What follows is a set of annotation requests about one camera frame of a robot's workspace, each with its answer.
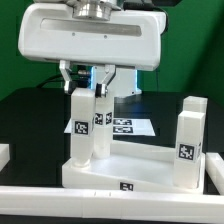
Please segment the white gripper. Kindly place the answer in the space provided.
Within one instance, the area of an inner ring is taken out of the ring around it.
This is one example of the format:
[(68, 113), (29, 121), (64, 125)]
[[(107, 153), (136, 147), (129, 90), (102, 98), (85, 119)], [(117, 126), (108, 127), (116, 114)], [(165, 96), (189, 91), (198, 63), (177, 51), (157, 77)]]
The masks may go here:
[(96, 84), (96, 98), (107, 95), (116, 66), (146, 71), (158, 67), (165, 13), (114, 11), (108, 21), (76, 19), (73, 14), (72, 7), (66, 4), (34, 3), (24, 13), (18, 40), (24, 57), (60, 61), (66, 94), (71, 95), (76, 88), (71, 62), (106, 65), (105, 77)]

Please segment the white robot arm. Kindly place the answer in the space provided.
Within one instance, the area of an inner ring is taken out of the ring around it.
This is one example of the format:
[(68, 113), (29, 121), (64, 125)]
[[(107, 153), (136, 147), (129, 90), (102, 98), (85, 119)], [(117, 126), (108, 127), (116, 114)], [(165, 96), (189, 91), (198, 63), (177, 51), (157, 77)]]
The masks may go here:
[(65, 92), (70, 67), (102, 66), (95, 95), (104, 97), (118, 68), (153, 71), (160, 63), (167, 7), (182, 0), (33, 0), (24, 12), (18, 49), (29, 60), (57, 62)]

